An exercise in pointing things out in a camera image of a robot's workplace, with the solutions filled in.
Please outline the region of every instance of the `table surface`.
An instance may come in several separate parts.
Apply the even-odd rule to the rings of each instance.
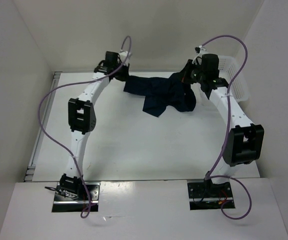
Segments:
[[[91,72],[62,73],[58,85],[89,81]],[[135,72],[142,77],[169,77],[171,72]],[[47,132],[70,147],[67,103],[85,85],[55,93],[49,108]],[[142,111],[144,97],[123,92],[124,83],[112,80],[95,105],[97,125],[87,142],[84,178],[87,181],[202,179],[216,160],[225,124],[216,107],[202,101],[199,86],[192,86],[197,105],[193,112],[168,106],[160,117]],[[58,181],[68,153],[41,135],[33,163],[33,181]],[[243,166],[237,178],[258,178],[255,162]]]
[[[242,220],[219,209],[189,210],[187,181],[101,182],[99,211],[51,213],[55,182],[17,183],[0,240],[288,240],[274,194],[266,178],[241,181],[252,196]],[[237,217],[248,208],[247,195],[231,183]]]

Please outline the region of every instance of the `white table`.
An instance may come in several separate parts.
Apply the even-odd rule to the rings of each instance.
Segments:
[[[101,182],[99,211],[51,213],[54,182],[17,183],[0,240],[288,240],[274,194],[265,178],[244,178],[253,206],[242,220],[219,209],[189,210],[187,182]],[[248,208],[247,195],[231,183],[236,209]]]
[[[169,77],[171,72],[135,72],[143,77]],[[62,73],[59,85],[89,81],[92,73]],[[53,99],[47,132],[70,146],[68,100],[85,85],[58,90]],[[202,105],[198,85],[193,85],[197,106],[178,112],[169,106],[159,117],[142,111],[144,97],[123,92],[124,83],[113,80],[95,105],[97,125],[91,133],[84,158],[87,181],[134,181],[202,179],[221,149],[225,125],[215,106]],[[68,153],[40,137],[33,163],[33,181],[58,181]],[[237,178],[258,178],[255,162],[243,166]]]

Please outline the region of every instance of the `garment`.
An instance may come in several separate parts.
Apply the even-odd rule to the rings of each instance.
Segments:
[[[159,117],[167,106],[180,112],[191,112],[196,98],[190,84],[182,83],[183,72],[173,73],[169,78],[129,76],[124,91],[146,96],[143,111]]]

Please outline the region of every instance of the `plastic basket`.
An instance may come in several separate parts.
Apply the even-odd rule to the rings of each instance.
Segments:
[[[219,55],[219,76],[225,78],[229,83],[236,72],[239,70],[240,66],[237,65],[235,58],[231,56],[222,56]],[[231,87],[231,93],[237,102],[246,101],[249,98],[249,91],[246,85],[243,72],[241,71],[239,75],[234,80],[234,83]]]

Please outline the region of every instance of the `cable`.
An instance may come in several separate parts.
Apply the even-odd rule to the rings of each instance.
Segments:
[[[89,215],[89,213],[90,213],[90,208],[91,208],[91,205],[92,205],[92,204],[91,204],[91,197],[90,197],[89,190],[88,190],[87,185],[86,185],[86,183],[85,183],[85,181],[84,181],[84,178],[83,178],[83,176],[82,176],[82,174],[81,174],[81,171],[80,171],[80,169],[79,169],[79,167],[78,167],[77,160],[76,160],[76,158],[74,157],[74,154],[72,153],[72,151],[70,151],[70,149],[69,149],[68,147],[66,147],[65,145],[63,145],[62,143],[60,143],[59,141],[57,141],[56,139],[54,139],[52,136],[50,136],[50,135],[46,132],[46,130],[45,130],[44,126],[43,126],[42,120],[41,120],[40,111],[41,111],[43,102],[44,102],[44,101],[46,100],[46,98],[47,98],[51,93],[53,93],[54,91],[56,91],[56,90],[58,90],[58,89],[61,89],[61,88],[64,88],[64,87],[68,87],[68,86],[81,85],[81,84],[92,84],[92,83],[95,83],[95,82],[99,82],[99,81],[101,81],[101,80],[103,80],[103,79],[105,79],[105,78],[107,78],[107,77],[109,77],[109,76],[111,76],[111,75],[114,75],[116,72],[118,72],[119,69],[124,65],[124,63],[125,63],[125,62],[127,61],[127,59],[129,58],[129,54],[130,54],[130,51],[131,51],[131,48],[132,48],[132,39],[131,39],[130,36],[126,36],[125,39],[124,39],[124,41],[123,41],[123,44],[122,44],[122,49],[123,49],[124,44],[125,44],[125,42],[126,42],[127,39],[129,39],[128,53],[127,53],[127,56],[126,56],[125,60],[118,66],[118,68],[116,68],[116,69],[115,69],[114,71],[112,71],[110,74],[105,75],[105,76],[103,76],[103,77],[100,77],[99,79],[96,79],[96,80],[74,82],[74,83],[68,83],[68,84],[65,84],[65,85],[58,86],[58,87],[52,89],[49,93],[47,93],[47,94],[41,99],[41,101],[40,101],[40,103],[39,103],[39,106],[38,106],[38,122],[39,122],[39,126],[40,126],[41,130],[43,131],[43,133],[44,133],[50,140],[52,140],[53,142],[55,142],[56,144],[58,144],[59,146],[61,146],[63,149],[65,149],[65,150],[69,153],[69,155],[72,156],[72,158],[73,158],[73,160],[74,160],[75,166],[76,166],[76,168],[77,168],[78,175],[79,175],[79,177],[80,177],[80,179],[81,179],[81,181],[82,181],[82,184],[83,184],[83,186],[84,186],[84,188],[85,188],[85,191],[86,191],[86,194],[87,194],[87,197],[88,197],[88,201],[89,201],[88,206],[85,207],[85,208],[82,210],[82,212],[80,213],[80,217],[83,218],[83,219],[85,219],[86,217],[88,217],[88,215]]]
[[[212,167],[212,168],[210,169],[210,171],[206,174],[205,180],[214,179],[214,178],[227,178],[227,179],[232,179],[232,180],[238,182],[238,183],[244,188],[244,190],[245,190],[246,193],[247,193],[248,199],[249,199],[249,208],[248,208],[247,212],[246,212],[244,215],[242,215],[242,216],[240,216],[240,217],[234,217],[234,218],[233,218],[233,217],[227,215],[227,214],[224,212],[223,206],[224,206],[226,203],[230,202],[230,200],[225,201],[225,202],[221,205],[221,210],[222,210],[223,214],[224,214],[227,218],[233,219],[233,220],[239,220],[239,219],[243,219],[244,217],[246,217],[246,216],[249,214],[249,212],[250,212],[250,210],[251,210],[251,208],[252,208],[252,199],[251,199],[251,196],[250,196],[247,188],[245,187],[244,184],[242,184],[241,181],[239,181],[239,180],[237,180],[237,179],[235,179],[235,178],[233,178],[233,177],[225,176],[225,175],[215,175],[215,176],[211,176],[211,174],[214,172],[214,170],[215,170],[216,166],[218,165],[220,159],[223,157],[223,153],[224,153],[225,147],[226,147],[226,145],[227,145],[229,128],[230,128],[230,113],[231,113],[231,105],[230,105],[230,95],[229,95],[229,92],[230,92],[230,88],[231,88],[233,82],[235,81],[236,77],[237,77],[238,74],[242,71],[242,69],[244,68],[244,66],[245,66],[245,64],[246,64],[247,57],[248,57],[248,50],[247,50],[247,47],[246,47],[245,43],[244,43],[241,39],[239,39],[239,38],[237,38],[237,37],[235,37],[235,36],[232,36],[232,35],[219,35],[219,36],[216,36],[216,37],[208,40],[207,42],[205,42],[202,46],[205,46],[205,45],[207,45],[208,43],[210,43],[210,42],[212,42],[212,41],[214,41],[214,40],[216,40],[216,39],[219,39],[219,38],[231,38],[231,39],[235,39],[235,40],[239,41],[239,42],[242,44],[242,46],[243,46],[243,48],[244,48],[244,50],[245,50],[245,59],[244,59],[244,62],[243,62],[243,64],[242,64],[242,66],[241,66],[240,69],[237,71],[237,73],[234,75],[234,77],[231,79],[231,81],[230,81],[230,83],[229,83],[229,85],[228,85],[228,87],[227,87],[228,114],[227,114],[227,127],[226,127],[226,133],[225,133],[225,140],[224,140],[224,143],[223,143],[223,146],[222,146],[222,148],[221,148],[221,151],[220,151],[220,153],[219,153],[219,155],[218,155],[218,157],[217,157],[217,159],[216,159],[213,167]]]

